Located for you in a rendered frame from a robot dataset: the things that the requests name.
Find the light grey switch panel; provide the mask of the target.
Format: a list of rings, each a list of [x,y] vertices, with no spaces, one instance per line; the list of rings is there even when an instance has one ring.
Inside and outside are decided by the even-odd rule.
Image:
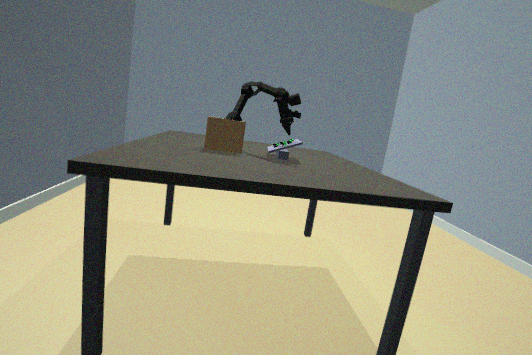
[[[289,151],[286,148],[290,148],[290,147],[294,147],[294,146],[298,146],[302,144],[303,142],[301,142],[298,139],[295,139],[295,140],[290,139],[288,141],[280,142],[280,144],[277,143],[277,144],[273,144],[273,146],[269,146],[268,152],[271,153],[271,152],[277,151],[276,156],[278,159],[288,160]]]

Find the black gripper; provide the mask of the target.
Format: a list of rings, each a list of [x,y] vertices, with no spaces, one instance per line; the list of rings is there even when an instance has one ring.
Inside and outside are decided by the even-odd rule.
[[[293,118],[290,117],[289,107],[279,109],[280,113],[280,123],[287,132],[288,135],[290,135],[290,126],[294,122]]]

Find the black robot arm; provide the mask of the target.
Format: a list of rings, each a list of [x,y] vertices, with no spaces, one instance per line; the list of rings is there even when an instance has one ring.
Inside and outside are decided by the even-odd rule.
[[[257,86],[258,89],[256,91],[253,91],[251,86]],[[259,92],[265,92],[267,94],[270,94],[275,97],[273,102],[277,101],[278,109],[286,108],[288,107],[288,103],[291,106],[301,104],[301,99],[299,93],[294,95],[289,95],[289,92],[286,91],[284,88],[278,87],[272,87],[270,85],[267,85],[261,81],[259,82],[247,82],[242,85],[241,88],[241,96],[236,103],[234,109],[232,112],[230,112],[224,119],[230,119],[230,120],[237,120],[242,121],[242,118],[240,117],[240,114],[248,100],[248,98],[251,98],[252,96],[256,95]],[[301,113],[298,113],[297,110],[294,112],[290,109],[290,117],[296,117],[301,118]]]

